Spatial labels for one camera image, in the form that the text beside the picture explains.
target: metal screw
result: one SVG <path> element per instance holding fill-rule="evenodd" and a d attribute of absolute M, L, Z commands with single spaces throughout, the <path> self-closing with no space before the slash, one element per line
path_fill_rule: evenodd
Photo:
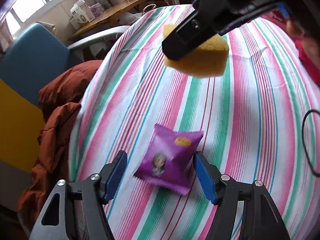
<path fill-rule="evenodd" d="M 200 28 L 200 22 L 198 20 L 195 20 L 193 19 L 191 21 L 191 26 L 194 28 L 194 29 L 199 29 Z"/>
<path fill-rule="evenodd" d="M 64 179 L 60 179 L 57 184 L 58 186 L 63 186 L 66 183 L 66 181 Z"/>
<path fill-rule="evenodd" d="M 228 181 L 230 179 L 230 176 L 227 175 L 227 174 L 223 174 L 223 175 L 221 175 L 221 179 L 225 180 L 225 181 Z"/>
<path fill-rule="evenodd" d="M 262 183 L 261 180 L 256 180 L 254 183 L 255 183 L 256 186 L 258 186 L 258 187 L 261 187 L 261 186 L 263 185 L 263 183 Z"/>
<path fill-rule="evenodd" d="M 99 176 L 98 173 L 92 174 L 92 175 L 90 176 L 90 179 L 91 179 L 91 180 L 97 180 L 97 179 L 99 179 L 99 178 L 100 178 L 100 176 Z"/>

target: purple snack bag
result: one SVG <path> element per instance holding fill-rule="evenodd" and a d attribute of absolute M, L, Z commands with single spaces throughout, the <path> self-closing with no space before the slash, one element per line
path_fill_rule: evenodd
<path fill-rule="evenodd" d="M 155 124 L 155 137 L 134 175 L 186 195 L 190 190 L 186 167 L 202 136 L 202 131 L 174 132 Z"/>

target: yellow sponge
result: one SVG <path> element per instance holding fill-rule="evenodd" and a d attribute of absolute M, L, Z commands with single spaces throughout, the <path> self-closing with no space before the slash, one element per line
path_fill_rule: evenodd
<path fill-rule="evenodd" d="M 165 39 L 176 27 L 177 25 L 165 25 L 163 38 Z M 164 55 L 164 65 L 195 77 L 222 76 L 228 54 L 227 42 L 216 34 L 179 61 L 168 59 Z"/>

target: striped tablecloth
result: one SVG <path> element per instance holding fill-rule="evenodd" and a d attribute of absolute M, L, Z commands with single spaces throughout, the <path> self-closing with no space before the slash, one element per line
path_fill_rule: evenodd
<path fill-rule="evenodd" d="M 186 196 L 133 177 L 155 123 L 202 130 L 198 149 L 208 161 L 238 181 L 262 180 L 291 239 L 303 239 L 320 214 L 320 180 L 304 156 L 301 122 L 308 109 L 319 109 L 320 91 L 293 42 L 261 18 L 223 37 L 230 55 L 222 77 L 198 79 L 164 66 L 163 27 L 180 23 L 192 10 L 178 5 L 150 11 L 113 46 L 86 90 L 72 131 L 70 178 L 99 172 L 125 150 L 127 169 L 105 206 L 115 239 L 205 239 L 216 208 L 193 168 Z M 308 119 L 306 142 L 319 168 L 320 118 Z M 239 236 L 242 207 L 232 239 Z"/>

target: printed girl figure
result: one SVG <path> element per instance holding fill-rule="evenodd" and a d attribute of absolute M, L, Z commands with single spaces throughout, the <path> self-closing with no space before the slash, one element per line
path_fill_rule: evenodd
<path fill-rule="evenodd" d="M 164 165 L 167 157 L 162 152 L 157 152 L 152 159 L 152 175 L 160 177 L 164 173 Z"/>

